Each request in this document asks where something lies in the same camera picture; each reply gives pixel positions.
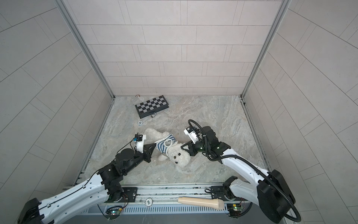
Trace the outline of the blue white striped sweater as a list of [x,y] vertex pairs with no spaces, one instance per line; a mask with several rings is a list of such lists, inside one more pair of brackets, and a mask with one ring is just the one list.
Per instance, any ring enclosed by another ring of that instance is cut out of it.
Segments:
[[156,149],[163,155],[167,154],[167,151],[170,147],[177,144],[177,140],[175,137],[170,133],[167,137],[158,140],[155,142]]

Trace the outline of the white teddy bear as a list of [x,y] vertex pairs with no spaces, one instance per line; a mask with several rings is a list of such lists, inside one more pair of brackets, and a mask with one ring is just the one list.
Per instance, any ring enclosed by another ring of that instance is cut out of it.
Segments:
[[182,143],[178,143],[172,133],[159,132],[153,128],[145,130],[147,140],[156,144],[156,149],[160,152],[158,159],[165,161],[169,159],[174,165],[184,168],[190,162],[190,154],[182,149]]

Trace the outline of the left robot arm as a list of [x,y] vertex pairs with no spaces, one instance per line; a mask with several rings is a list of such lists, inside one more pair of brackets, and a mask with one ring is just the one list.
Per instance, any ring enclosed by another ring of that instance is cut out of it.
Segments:
[[150,162],[155,147],[152,143],[144,145],[142,151],[124,149],[84,182],[42,201],[27,201],[17,223],[62,224],[94,205],[119,201],[124,193],[120,182],[141,162]]

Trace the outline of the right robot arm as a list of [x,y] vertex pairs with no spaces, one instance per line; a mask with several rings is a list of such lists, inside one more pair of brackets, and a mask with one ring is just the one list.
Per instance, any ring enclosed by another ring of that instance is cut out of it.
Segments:
[[235,176],[227,179],[223,184],[223,194],[227,199],[243,198],[256,204],[268,219],[277,224],[284,217],[301,222],[296,200],[279,171],[262,169],[244,159],[228,144],[219,141],[209,126],[189,126],[184,133],[191,139],[186,143],[191,156],[202,152],[210,161],[218,161],[246,180],[243,182]]

